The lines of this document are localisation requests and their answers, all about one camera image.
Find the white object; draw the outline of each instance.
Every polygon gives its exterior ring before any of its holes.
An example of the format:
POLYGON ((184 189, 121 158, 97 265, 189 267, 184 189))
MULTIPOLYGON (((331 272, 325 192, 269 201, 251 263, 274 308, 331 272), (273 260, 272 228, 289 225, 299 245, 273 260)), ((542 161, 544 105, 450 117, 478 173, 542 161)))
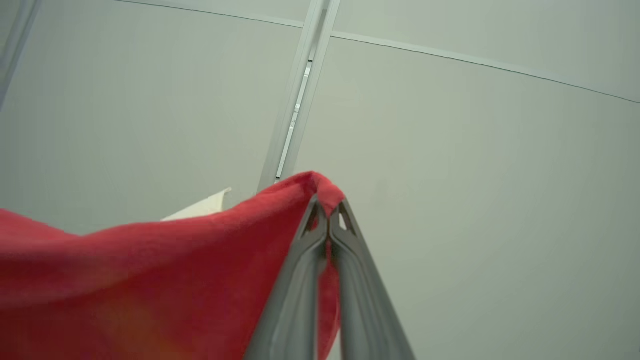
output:
POLYGON ((162 219, 162 221, 203 217, 206 215, 219 213, 223 211, 223 201, 225 200, 225 194, 230 191, 231 188, 226 188, 216 195, 212 195, 204 199, 203 201, 197 202, 186 209, 180 210, 177 213, 162 219))

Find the red towel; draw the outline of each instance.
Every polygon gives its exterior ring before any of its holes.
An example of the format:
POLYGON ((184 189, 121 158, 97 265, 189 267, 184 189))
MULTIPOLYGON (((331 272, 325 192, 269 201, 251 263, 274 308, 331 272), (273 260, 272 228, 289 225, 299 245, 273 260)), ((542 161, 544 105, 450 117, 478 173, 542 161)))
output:
MULTIPOLYGON (((0 210, 0 359, 242 359, 307 204, 344 198, 307 172, 207 217, 86 236, 0 210)), ((320 278, 319 357, 339 327, 320 278)))

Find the red fabric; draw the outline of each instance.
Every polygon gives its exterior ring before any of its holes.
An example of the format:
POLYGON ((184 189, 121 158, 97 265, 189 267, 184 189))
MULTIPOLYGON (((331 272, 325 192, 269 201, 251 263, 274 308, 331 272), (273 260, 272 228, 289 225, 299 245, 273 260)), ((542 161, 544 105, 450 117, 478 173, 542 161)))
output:
MULTIPOLYGON (((86 236, 0 211, 0 359, 242 359, 317 193, 307 172, 207 217, 86 236)), ((320 278, 319 357, 339 326, 338 277, 320 278)))

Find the red cloth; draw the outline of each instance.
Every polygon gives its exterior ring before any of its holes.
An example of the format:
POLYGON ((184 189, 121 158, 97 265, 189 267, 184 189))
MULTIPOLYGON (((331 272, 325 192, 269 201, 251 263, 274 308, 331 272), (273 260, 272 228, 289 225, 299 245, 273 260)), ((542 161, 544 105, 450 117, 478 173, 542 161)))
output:
MULTIPOLYGON (((76 236, 0 210, 0 359, 242 359, 307 204, 344 198, 307 172, 207 217, 76 236)), ((320 278, 319 357, 339 327, 320 278)))

